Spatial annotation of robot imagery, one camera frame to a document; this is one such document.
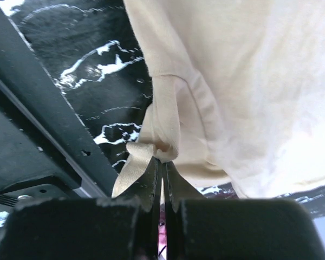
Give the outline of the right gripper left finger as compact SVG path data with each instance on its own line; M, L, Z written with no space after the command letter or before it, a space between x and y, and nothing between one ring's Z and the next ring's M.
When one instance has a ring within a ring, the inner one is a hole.
M143 175L117 198L137 210L133 222L132 259L158 259L161 173L160 161L152 158Z

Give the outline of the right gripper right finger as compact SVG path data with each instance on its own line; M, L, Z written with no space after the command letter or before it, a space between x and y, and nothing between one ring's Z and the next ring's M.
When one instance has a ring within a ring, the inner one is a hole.
M207 202L177 171L174 163L162 164L165 192L167 259L203 259L204 246L198 235Z

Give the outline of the beige t shirt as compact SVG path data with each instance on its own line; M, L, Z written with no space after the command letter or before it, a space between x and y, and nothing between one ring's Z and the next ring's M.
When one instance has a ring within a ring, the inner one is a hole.
M325 1L125 1L153 101L116 179L151 157L241 198L325 185Z

